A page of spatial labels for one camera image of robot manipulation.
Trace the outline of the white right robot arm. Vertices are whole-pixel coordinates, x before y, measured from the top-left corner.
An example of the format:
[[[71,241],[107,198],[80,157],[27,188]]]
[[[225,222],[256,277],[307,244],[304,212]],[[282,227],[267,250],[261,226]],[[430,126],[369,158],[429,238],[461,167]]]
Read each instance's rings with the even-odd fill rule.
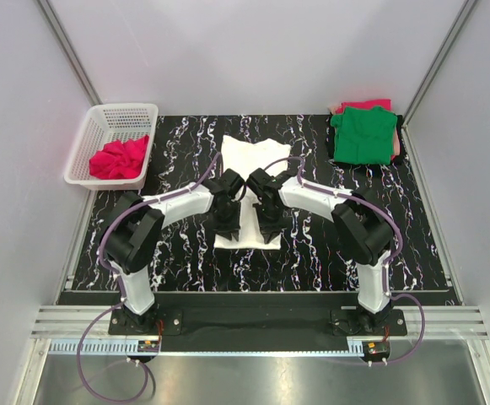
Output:
[[[386,268],[395,235],[394,221],[365,196],[306,181],[290,170],[269,175],[254,170],[246,181],[258,200],[254,204],[260,233],[268,243],[283,231],[283,212],[300,209],[330,220],[342,251],[356,262],[358,306],[377,315],[390,305]]]

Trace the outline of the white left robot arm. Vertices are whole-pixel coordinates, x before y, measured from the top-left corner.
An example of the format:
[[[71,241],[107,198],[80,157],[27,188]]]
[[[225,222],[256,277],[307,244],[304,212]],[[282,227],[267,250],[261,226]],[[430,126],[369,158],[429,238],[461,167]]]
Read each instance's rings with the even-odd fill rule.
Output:
[[[100,229],[100,263],[117,275],[123,306],[143,316],[155,305],[149,286],[148,264],[161,230],[188,217],[207,213],[216,235],[226,240],[240,236],[239,191],[244,179],[227,169],[221,176],[204,179],[173,192],[140,197],[121,196]]]

